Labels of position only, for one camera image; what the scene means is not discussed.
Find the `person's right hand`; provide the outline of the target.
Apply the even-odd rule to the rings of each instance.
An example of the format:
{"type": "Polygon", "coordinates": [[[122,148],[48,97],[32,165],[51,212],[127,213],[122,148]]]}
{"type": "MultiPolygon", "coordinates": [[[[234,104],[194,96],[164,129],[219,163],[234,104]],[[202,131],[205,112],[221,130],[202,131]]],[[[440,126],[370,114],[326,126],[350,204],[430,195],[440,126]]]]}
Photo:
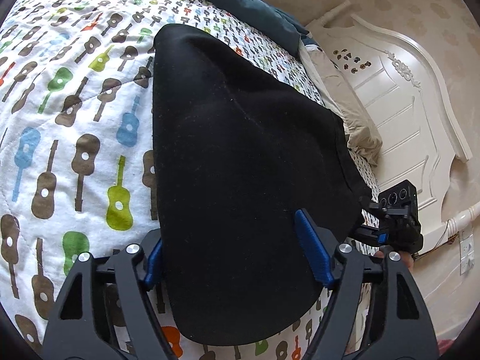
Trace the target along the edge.
{"type": "MultiPolygon", "coordinates": [[[[400,251],[399,255],[400,255],[401,261],[407,266],[408,270],[412,271],[413,270],[413,265],[414,265],[413,257],[410,254],[408,254],[406,252],[403,252],[403,251],[400,251]]],[[[378,250],[374,254],[374,257],[384,258],[385,254],[381,250],[378,250]]]]}

